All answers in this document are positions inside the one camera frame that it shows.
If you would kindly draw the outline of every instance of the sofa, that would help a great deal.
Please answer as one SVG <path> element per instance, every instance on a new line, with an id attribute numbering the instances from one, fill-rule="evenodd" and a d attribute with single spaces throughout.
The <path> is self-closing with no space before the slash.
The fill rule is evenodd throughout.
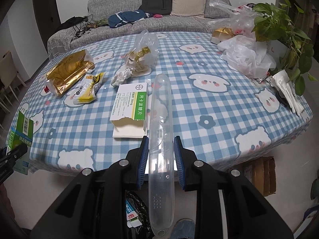
<path id="1" fill-rule="evenodd" d="M 80 38 L 74 39 L 76 28 L 63 29 L 51 36 L 47 42 L 49 58 L 82 47 L 100 40 L 105 40 L 118 36 L 138 34 L 147 29 L 149 32 L 155 31 L 191 31 L 212 33 L 213 26 L 207 23 L 210 19 L 229 18 L 229 14 L 220 9 L 209 6 L 206 0 L 205 17 L 177 17 L 165 16 L 163 18 L 147 18 L 134 24 L 127 24 L 118 28 L 102 26 L 91 29 Z M 108 18 L 117 12 L 137 10 L 142 0 L 89 0 L 87 3 L 88 15 L 93 15 L 92 21 Z"/>

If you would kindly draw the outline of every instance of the blue jacket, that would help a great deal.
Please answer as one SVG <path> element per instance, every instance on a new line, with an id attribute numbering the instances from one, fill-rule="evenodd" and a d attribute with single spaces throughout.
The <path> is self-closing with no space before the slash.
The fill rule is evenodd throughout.
<path id="1" fill-rule="evenodd" d="M 134 23 L 145 18 L 153 17 L 150 13 L 145 13 L 142 10 L 129 11 L 129 12 L 118 12 L 111 15 L 108 18 L 108 24 L 110 28 L 117 28 L 128 23 Z"/>

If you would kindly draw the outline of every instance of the table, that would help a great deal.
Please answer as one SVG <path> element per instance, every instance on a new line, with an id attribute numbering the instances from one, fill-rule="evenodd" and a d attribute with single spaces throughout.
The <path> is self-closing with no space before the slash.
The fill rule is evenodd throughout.
<path id="1" fill-rule="evenodd" d="M 149 83 L 159 73 L 169 76 L 173 96 L 174 136 L 185 148 L 218 169 L 261 156 L 304 132 L 313 116 L 293 114 L 279 104 L 271 87 L 258 84 L 221 60 L 210 35 L 195 32 L 156 32 L 160 55 L 151 73 L 128 83 Z M 29 170 L 44 169 L 74 175 L 85 167 L 101 170 L 125 158 L 141 139 L 115 139 L 109 120 L 116 88 L 111 79 L 133 48 L 136 35 L 103 40 L 74 49 L 51 60 L 39 73 L 19 109 L 34 121 Z M 106 72 L 106 81 L 91 104 L 74 105 L 79 82 L 62 98 L 43 91 L 45 74 L 66 55 L 86 48 L 95 59 L 94 73 Z M 15 127 L 17 114 L 12 126 Z"/>

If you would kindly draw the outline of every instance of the sofa backrest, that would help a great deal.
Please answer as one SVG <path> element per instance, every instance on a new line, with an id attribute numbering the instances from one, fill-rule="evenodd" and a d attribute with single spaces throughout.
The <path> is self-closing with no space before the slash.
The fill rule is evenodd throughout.
<path id="1" fill-rule="evenodd" d="M 206 0 L 205 18 L 228 18 L 229 14 L 220 9 L 209 6 L 209 1 Z M 93 20 L 98 21 L 103 18 L 108 18 L 117 12 L 137 10 L 142 3 L 142 0 L 89 0 L 87 2 L 88 15 L 93 14 Z"/>

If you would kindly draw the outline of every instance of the barcode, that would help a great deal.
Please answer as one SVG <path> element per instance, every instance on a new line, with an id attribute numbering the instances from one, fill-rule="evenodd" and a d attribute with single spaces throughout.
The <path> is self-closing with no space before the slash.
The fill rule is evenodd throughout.
<path id="1" fill-rule="evenodd" d="M 23 133 L 25 135 L 28 135 L 28 131 L 29 131 L 29 119 L 26 116 L 24 116 Z"/>

